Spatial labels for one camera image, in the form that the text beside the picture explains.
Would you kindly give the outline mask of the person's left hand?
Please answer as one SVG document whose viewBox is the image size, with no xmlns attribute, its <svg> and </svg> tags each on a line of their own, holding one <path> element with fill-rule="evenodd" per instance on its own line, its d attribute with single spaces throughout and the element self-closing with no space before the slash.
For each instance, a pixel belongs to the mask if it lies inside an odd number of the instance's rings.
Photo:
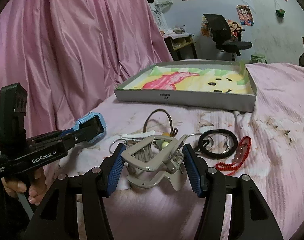
<svg viewBox="0 0 304 240">
<path fill-rule="evenodd" d="M 12 198 L 17 197 L 17 193 L 28 192 L 28 201 L 32 205 L 38 206 L 47 191 L 46 176 L 44 174 L 44 168 L 37 169 L 34 173 L 34 179 L 29 187 L 22 181 L 1 179 L 2 185 L 6 193 Z"/>
</svg>

